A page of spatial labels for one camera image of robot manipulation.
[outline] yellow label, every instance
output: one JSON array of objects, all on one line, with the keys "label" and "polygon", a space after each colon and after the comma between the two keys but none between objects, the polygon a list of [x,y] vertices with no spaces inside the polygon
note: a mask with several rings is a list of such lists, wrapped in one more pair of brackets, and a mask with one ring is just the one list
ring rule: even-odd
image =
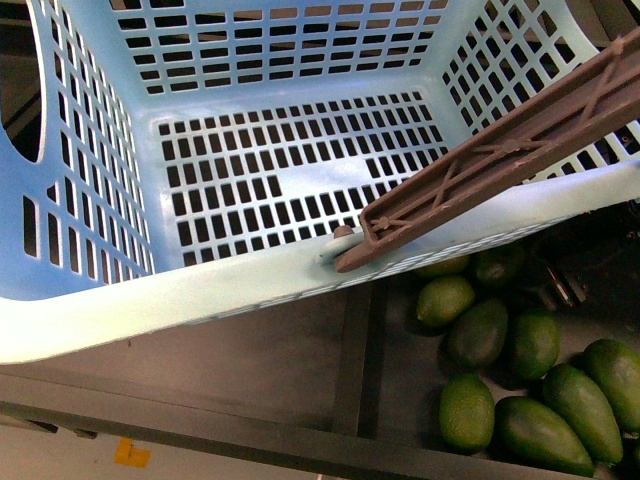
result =
[{"label": "yellow label", "polygon": [[128,467],[145,468],[151,458],[151,450],[141,450],[133,447],[133,440],[121,438],[116,450],[115,462]]}]

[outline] gray floor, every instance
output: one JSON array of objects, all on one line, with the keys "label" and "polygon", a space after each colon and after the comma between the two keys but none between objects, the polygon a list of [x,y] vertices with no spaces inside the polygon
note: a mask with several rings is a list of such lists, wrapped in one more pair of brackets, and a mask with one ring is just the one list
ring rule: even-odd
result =
[{"label": "gray floor", "polygon": [[146,468],[118,465],[120,439],[82,439],[68,430],[56,434],[0,426],[3,480],[316,480],[317,475],[164,445],[135,442],[151,450]]}]

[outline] light blue plastic basket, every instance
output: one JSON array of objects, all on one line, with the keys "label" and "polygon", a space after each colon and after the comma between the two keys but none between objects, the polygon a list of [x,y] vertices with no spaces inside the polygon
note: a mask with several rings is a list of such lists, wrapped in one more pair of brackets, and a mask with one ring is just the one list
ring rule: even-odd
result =
[{"label": "light blue plastic basket", "polygon": [[335,290],[638,196],[633,123],[339,275],[331,256],[353,238],[335,227],[596,53],[564,2],[29,7],[43,126],[37,162],[0,133],[5,362]]}]

